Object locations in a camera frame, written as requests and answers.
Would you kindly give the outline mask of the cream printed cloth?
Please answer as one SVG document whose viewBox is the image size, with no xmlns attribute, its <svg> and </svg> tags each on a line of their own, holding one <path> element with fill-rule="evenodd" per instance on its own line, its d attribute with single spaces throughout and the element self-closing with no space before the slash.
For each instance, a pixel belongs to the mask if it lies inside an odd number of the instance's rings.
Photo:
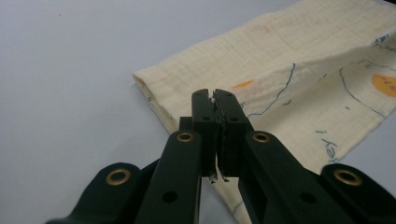
<svg viewBox="0 0 396 224">
<path fill-rule="evenodd" d="M 342 159 L 396 111 L 396 5 L 301 0 L 196 44 L 134 80 L 169 132 L 201 89 L 233 93 L 307 169 Z"/>
</svg>

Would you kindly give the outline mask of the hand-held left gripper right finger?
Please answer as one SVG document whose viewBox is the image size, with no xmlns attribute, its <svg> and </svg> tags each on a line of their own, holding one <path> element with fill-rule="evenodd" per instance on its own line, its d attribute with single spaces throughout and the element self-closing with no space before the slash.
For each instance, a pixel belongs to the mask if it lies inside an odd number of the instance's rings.
<svg viewBox="0 0 396 224">
<path fill-rule="evenodd" d="M 253 224 L 354 224 L 352 216 L 272 134 L 253 129 L 236 97 L 213 92 L 218 167 L 238 177 Z"/>
</svg>

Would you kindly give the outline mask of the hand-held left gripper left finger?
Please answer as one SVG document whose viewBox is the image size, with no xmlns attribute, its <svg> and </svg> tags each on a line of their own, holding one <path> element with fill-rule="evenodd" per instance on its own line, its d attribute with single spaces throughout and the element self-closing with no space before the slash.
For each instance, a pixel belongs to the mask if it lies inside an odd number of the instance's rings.
<svg viewBox="0 0 396 224">
<path fill-rule="evenodd" d="M 199 222 L 202 178 L 217 174 L 217 125 L 207 89 L 191 95 L 191 109 L 167 140 L 134 224 Z"/>
</svg>

